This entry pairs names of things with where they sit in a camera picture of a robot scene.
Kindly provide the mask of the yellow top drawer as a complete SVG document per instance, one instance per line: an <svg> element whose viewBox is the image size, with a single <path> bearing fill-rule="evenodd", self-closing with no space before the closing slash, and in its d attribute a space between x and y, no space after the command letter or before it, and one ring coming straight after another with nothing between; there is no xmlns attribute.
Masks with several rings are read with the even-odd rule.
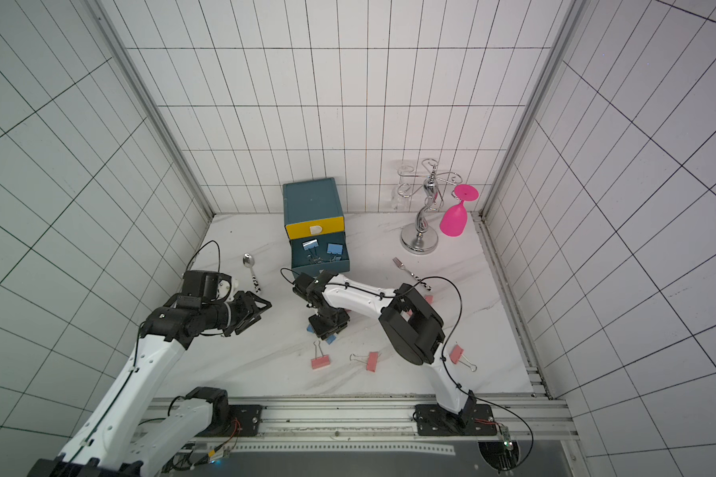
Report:
<svg viewBox="0 0 716 477"><path fill-rule="evenodd" d="M341 233L345 230L345 220L344 216L337 216L287 224L284 228L290 240L307 239Z"/></svg>

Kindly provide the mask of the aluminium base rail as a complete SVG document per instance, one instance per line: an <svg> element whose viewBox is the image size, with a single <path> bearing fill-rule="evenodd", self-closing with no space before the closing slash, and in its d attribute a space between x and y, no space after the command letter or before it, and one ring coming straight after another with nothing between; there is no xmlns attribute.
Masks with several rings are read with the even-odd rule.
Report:
<svg viewBox="0 0 716 477"><path fill-rule="evenodd" d="M222 444L240 452L407 451L452 455L460 442L498 441L505 427L521 452L542 441L577 441L580 435L564 401L531 395L494 397L486 425L479 415L462 435L433 430L420 423L418 405L430 397L232 397L229 403L242 423L239 437L197 437L196 451Z"/></svg>

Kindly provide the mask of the clear wine glass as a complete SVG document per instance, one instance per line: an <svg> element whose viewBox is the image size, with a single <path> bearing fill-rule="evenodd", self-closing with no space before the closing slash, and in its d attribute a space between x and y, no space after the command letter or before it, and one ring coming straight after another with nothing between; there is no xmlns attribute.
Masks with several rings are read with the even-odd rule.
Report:
<svg viewBox="0 0 716 477"><path fill-rule="evenodd" d="M397 184L392 190L391 209L393 212L408 212L416 193L417 167L410 161L402 160L396 169Z"/></svg>

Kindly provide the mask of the chrome glass rack stand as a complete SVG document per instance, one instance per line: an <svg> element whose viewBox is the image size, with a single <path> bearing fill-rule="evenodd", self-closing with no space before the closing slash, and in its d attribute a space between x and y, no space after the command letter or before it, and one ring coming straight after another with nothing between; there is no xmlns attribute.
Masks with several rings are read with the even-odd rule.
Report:
<svg viewBox="0 0 716 477"><path fill-rule="evenodd" d="M417 168L418 179L416 180L416 193L424 194L422 208L417 212L415 222L405 226L401 230L401 243L403 247L412 254L425 256L431 254L438 246L439 237L437 232L429 224L429 214L437 213L445 204L443 188L445 186L457 186L463 184L463 178L459 173L440 170L440 163L433 158L425 158L421 167Z"/></svg>

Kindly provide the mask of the pink clip far right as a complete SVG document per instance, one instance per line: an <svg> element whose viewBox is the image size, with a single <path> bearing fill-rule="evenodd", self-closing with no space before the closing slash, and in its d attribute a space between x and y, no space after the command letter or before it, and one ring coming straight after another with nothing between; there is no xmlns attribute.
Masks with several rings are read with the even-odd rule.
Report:
<svg viewBox="0 0 716 477"><path fill-rule="evenodd" d="M465 350L459 344L453 346L451 353L449 353L449 358L455 365L463 365L473 373L477 371L477 365L465 357Z"/></svg>

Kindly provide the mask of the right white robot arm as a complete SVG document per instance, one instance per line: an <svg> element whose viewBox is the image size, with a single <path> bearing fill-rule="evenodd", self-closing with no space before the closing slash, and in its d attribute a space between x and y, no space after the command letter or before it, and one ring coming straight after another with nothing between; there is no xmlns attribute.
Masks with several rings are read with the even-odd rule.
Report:
<svg viewBox="0 0 716 477"><path fill-rule="evenodd" d="M316 277L299 275L292 290L315 310L308 321L321 340L340 333L351 311L377 319L395 352L421 367L431 383L438 407L433 426L461 433L471 423L477 398L446 370L444 320L415 286L371 287L326 270Z"/></svg>

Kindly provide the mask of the pink plastic wine glass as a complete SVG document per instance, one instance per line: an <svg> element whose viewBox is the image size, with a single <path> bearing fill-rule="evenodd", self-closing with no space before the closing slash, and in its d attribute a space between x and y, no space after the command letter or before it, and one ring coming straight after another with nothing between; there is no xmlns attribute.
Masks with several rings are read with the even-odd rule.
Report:
<svg viewBox="0 0 716 477"><path fill-rule="evenodd" d="M453 189L453 196L457 203L447 210L440 224L441 232L451 238L459 237L465 230L469 216L465 204L477 201L479 191L471 185L459 184Z"/></svg>

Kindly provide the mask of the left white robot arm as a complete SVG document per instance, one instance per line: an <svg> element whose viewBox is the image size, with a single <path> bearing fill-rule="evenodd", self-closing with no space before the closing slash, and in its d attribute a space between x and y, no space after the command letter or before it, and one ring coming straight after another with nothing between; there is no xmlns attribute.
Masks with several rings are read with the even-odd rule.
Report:
<svg viewBox="0 0 716 477"><path fill-rule="evenodd" d="M133 435L172 368L211 330L240 334L272 304L250 291L225 300L174 294L138 328L133 351L97 408L53 459L32 476L155 476L191 439L235 435L241 426L226 391L197 388L140 439Z"/></svg>

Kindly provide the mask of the pink clip lower centre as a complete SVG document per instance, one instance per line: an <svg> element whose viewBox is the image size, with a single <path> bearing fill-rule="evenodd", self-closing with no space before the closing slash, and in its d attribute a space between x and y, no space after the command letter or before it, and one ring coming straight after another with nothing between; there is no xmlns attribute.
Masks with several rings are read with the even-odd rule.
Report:
<svg viewBox="0 0 716 477"><path fill-rule="evenodd" d="M355 354L351 354L349 356L349 360L351 362L357 362L357 363L363 364L365 366L365 370L370 373L375 373L377 371L379 358L380 358L379 352L369 352L366 356L358 356Z"/></svg>

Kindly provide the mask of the teal drawer cabinet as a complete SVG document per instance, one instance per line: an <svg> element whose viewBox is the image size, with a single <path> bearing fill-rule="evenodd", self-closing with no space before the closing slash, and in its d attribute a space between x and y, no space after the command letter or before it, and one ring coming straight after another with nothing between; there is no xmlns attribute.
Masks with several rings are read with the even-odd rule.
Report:
<svg viewBox="0 0 716 477"><path fill-rule="evenodd" d="M282 186L284 226L344 216L333 178L300 181Z"/></svg>

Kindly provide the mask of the pink clip front left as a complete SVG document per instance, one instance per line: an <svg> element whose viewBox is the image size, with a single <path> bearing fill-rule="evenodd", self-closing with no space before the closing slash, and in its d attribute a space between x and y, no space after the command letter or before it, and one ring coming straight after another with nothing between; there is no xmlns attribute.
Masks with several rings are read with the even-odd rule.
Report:
<svg viewBox="0 0 716 477"><path fill-rule="evenodd" d="M321 342L315 341L313 343L314 356L310 361L310 367L312 370L319 370L328 367L331 364L330 357L322 351Z"/></svg>

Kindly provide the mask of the metal spoon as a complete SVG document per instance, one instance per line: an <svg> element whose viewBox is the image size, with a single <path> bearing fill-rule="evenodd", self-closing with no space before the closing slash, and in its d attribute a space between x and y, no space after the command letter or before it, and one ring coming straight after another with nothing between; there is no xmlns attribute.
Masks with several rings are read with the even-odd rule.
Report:
<svg viewBox="0 0 716 477"><path fill-rule="evenodd" d="M254 256L252 254L249 254L248 252L246 252L246 254L244 254L242 257L242 261L243 261L244 267L250 272L255 292L261 293L262 286L260 285L258 276L255 272L256 260L255 260Z"/></svg>

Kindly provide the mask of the teal drawer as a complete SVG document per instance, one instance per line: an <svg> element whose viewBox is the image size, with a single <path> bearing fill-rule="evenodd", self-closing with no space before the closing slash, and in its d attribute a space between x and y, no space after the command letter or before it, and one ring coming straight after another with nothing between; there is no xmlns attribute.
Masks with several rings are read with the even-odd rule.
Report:
<svg viewBox="0 0 716 477"><path fill-rule="evenodd" d="M345 232L291 240L290 251L290 269L295 273L317 276L324 270L346 273L351 268Z"/></svg>

